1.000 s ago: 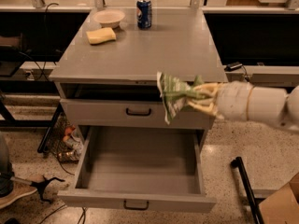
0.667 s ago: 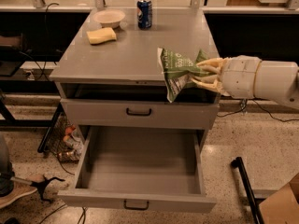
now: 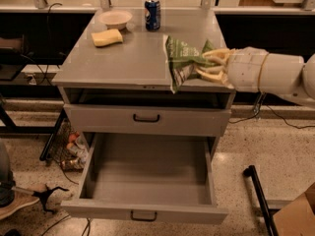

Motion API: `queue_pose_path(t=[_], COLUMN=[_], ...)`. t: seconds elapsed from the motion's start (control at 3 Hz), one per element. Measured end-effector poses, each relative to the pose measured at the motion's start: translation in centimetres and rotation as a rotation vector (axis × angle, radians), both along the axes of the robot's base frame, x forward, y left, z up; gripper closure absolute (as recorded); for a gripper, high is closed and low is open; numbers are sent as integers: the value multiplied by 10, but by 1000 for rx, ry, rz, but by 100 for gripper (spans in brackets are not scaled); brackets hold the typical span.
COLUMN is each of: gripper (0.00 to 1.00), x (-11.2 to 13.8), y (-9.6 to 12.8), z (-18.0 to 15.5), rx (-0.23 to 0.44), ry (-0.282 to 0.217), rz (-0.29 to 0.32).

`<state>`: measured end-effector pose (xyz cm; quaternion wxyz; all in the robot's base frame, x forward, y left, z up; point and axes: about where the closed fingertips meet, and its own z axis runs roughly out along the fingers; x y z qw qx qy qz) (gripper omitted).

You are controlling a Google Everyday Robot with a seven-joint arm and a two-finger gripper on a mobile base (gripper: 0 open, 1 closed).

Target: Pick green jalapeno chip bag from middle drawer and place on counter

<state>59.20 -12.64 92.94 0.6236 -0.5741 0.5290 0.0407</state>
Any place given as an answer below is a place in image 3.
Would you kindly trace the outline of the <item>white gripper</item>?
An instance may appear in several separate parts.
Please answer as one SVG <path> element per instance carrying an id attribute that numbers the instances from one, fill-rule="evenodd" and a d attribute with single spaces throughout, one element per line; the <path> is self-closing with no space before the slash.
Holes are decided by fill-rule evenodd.
<path id="1" fill-rule="evenodd" d="M 195 71 L 212 83 L 227 85 L 230 82 L 237 91 L 257 92 L 260 70 L 267 55 L 266 50 L 253 47 L 236 51 L 214 49 L 203 53 L 202 57 L 215 67 L 195 66 Z"/>

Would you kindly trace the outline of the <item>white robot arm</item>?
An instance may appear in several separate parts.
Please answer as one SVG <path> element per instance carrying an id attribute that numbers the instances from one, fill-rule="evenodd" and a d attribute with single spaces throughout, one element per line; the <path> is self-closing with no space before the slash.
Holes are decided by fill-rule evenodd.
<path id="1" fill-rule="evenodd" d="M 203 54 L 211 68 L 195 66 L 205 80 L 239 92 L 273 94 L 283 100 L 315 107 L 315 55 L 275 54 L 265 49 L 216 49 Z"/>

